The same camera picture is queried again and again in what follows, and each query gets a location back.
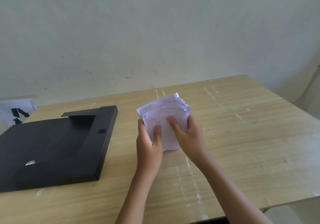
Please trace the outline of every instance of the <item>gray wall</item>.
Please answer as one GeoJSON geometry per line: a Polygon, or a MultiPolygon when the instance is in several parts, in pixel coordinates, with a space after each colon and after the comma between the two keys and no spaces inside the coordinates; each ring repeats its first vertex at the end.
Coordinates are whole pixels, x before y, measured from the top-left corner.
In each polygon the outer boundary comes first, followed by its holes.
{"type": "Polygon", "coordinates": [[[0,97],[42,105],[247,74],[294,100],[319,21],[320,0],[0,0],[0,97]]]}

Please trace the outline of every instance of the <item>person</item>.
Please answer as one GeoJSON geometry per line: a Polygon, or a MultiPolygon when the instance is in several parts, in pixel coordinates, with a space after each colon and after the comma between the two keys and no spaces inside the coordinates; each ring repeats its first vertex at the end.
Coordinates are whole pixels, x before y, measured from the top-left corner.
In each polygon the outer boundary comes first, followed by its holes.
{"type": "MultiPolygon", "coordinates": [[[[206,177],[228,221],[231,224],[272,224],[228,179],[211,157],[204,141],[202,126],[190,113],[187,131],[183,131],[174,117],[167,118],[181,149],[206,177]]],[[[150,140],[141,119],[138,121],[137,169],[120,210],[116,224],[143,221],[144,207],[151,184],[162,162],[161,126],[154,127],[154,140],[150,140]]]]}

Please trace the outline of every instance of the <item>table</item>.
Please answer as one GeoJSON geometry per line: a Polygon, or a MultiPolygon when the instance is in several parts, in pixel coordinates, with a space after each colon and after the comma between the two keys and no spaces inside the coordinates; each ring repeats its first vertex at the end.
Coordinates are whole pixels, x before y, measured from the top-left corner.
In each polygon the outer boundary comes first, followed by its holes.
{"type": "MultiPolygon", "coordinates": [[[[99,181],[0,194],[0,223],[114,223],[136,168],[136,109],[178,92],[203,126],[206,145],[259,208],[320,195],[320,121],[239,75],[39,107],[28,121],[117,105],[99,181]]],[[[224,213],[182,150],[164,152],[144,223],[189,223],[224,213]]]]}

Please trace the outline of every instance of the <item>paper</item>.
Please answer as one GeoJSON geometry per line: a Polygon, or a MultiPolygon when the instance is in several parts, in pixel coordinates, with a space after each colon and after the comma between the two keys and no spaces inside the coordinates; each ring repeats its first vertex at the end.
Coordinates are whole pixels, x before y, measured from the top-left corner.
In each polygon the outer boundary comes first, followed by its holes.
{"type": "Polygon", "coordinates": [[[153,141],[154,127],[161,125],[161,141],[163,151],[180,149],[179,143],[172,131],[167,118],[173,116],[179,126],[186,131],[188,128],[187,118],[190,106],[179,98],[179,95],[161,97],[137,109],[139,117],[143,120],[151,141],[153,141]]]}
{"type": "Polygon", "coordinates": [[[21,124],[37,108],[31,98],[0,101],[0,118],[8,126],[21,124]]]}

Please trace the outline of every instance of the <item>light wood tabletop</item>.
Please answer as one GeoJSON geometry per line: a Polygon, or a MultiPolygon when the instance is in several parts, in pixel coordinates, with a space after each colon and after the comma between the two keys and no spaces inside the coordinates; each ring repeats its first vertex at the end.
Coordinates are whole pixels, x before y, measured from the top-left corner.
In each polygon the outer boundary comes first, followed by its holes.
{"type": "MultiPolygon", "coordinates": [[[[119,113],[99,181],[0,194],[0,223],[114,223],[133,177],[136,109],[178,93],[202,123],[218,164],[259,208],[320,195],[320,121],[240,75],[39,107],[30,121],[116,105],[119,113]]],[[[144,223],[224,216],[182,150],[164,152],[144,223]]]]}

